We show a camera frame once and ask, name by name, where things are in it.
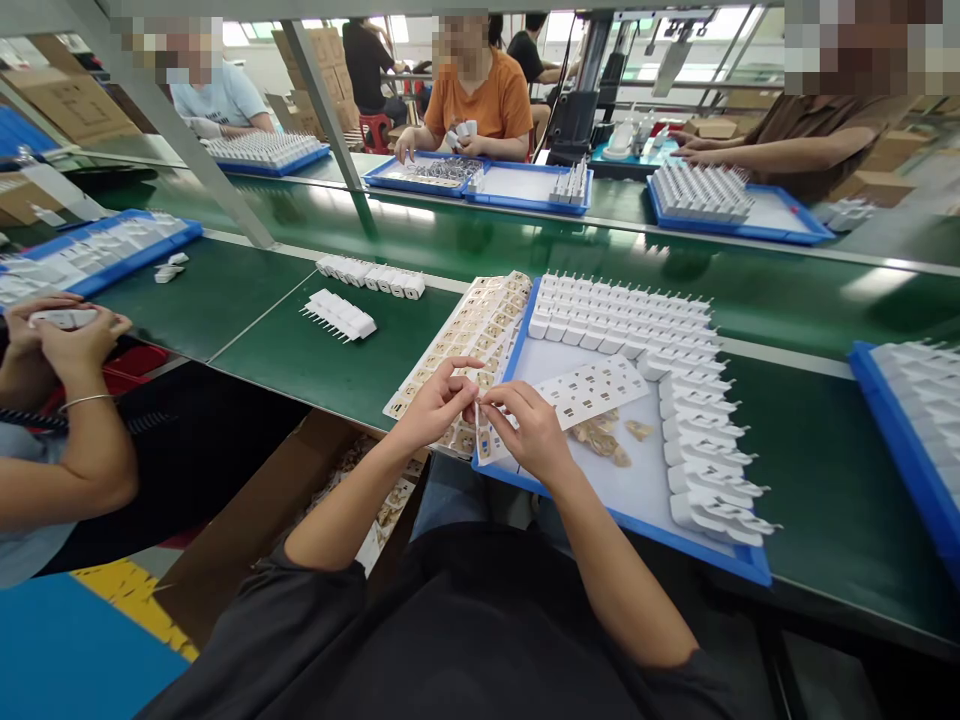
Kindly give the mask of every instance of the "black shirt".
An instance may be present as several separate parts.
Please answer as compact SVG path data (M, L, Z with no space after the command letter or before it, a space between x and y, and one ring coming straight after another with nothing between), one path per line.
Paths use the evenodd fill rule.
M537 78L543 72L543 63L540 61L537 44L527 34L526 30L521 30L513 36L513 40L510 41L510 46L507 48L507 55L520 63L523 76L528 83L537 82Z
M539 535L444 526L411 544L369 605L365 584L358 563L306 570L281 545L137 717L733 717L702 651L675 670L632 663L591 612L576 564Z
M363 25L344 23L343 55L347 72L353 83L353 101L361 112L375 113L383 109L386 100L380 86L380 70L393 67L393 58L381 44L380 38Z

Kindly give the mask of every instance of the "light blue shirt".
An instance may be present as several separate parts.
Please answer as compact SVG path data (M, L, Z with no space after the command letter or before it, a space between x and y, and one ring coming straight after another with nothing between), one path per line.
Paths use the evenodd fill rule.
M33 435L22 427L0 423L0 457L52 464L60 462L66 445L65 435ZM0 532L0 589L18 585L42 570L60 551L76 525L66 523L25 532Z
M180 117L203 117L234 127L251 127L250 118L267 111L263 98L240 68L223 63L213 81L197 90L189 83L170 85Z

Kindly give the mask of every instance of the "hand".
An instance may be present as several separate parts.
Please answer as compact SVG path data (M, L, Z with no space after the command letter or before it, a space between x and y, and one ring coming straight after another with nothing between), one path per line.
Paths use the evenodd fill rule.
M460 138L460 145L463 147L460 153L470 157L486 155L488 144L488 138L482 135L467 135L465 138Z
M696 135L691 135L690 133L685 133L680 130L671 130L670 137L674 138L677 141L677 144L680 145L684 150L716 150L717 141L708 140L706 138L698 138ZM679 155L680 151L677 150L673 153L674 155Z
M199 138L216 140L218 137L223 137L223 128L220 127L220 123L216 123L213 120L207 120L207 118L183 118L183 121Z
M30 300L21 305L7 308L3 319L7 322L10 334L10 346L7 352L27 354L40 349L40 333L28 324L30 316L41 310L63 310L64 308L87 308L83 298L73 293L54 293L49 297Z
M400 418L400 422L390 432L410 452L434 443L463 413L463 421L473 424L477 421L473 402L480 388L472 380L457 375L451 377L456 368L472 367L480 369L482 360L472 357L447 358L434 371L417 391L413 402Z
M45 320L36 322L43 354L62 381L76 374L100 372L117 338L127 332L133 323L105 307L93 305L96 319L79 330L64 331Z
M479 405L516 461L547 487L571 468L576 469L556 409L527 383L497 385L480 399ZM514 429L497 409L498 405L517 418L519 429Z
M692 150L682 147L670 155L682 157L688 165L723 165L727 162L723 150Z

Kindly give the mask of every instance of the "black sleeve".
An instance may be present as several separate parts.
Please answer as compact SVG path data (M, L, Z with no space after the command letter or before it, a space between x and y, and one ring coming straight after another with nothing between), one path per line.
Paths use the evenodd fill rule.
M543 72L543 63L540 62L540 53L533 41L511 43L508 54L520 64L528 83L537 81Z
M251 717L362 610L366 579L354 562L337 573L294 565L283 542L217 621L196 662L138 719L220 717L227 705Z
M643 670L643 679L660 714L686 720L738 717L733 692L720 676L703 650L694 651L686 664L673 670Z

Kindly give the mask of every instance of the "blue mat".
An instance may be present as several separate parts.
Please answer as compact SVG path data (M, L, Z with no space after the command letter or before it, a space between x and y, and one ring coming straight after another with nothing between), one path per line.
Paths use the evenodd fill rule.
M129 720L189 667L69 575L0 590L0 718Z

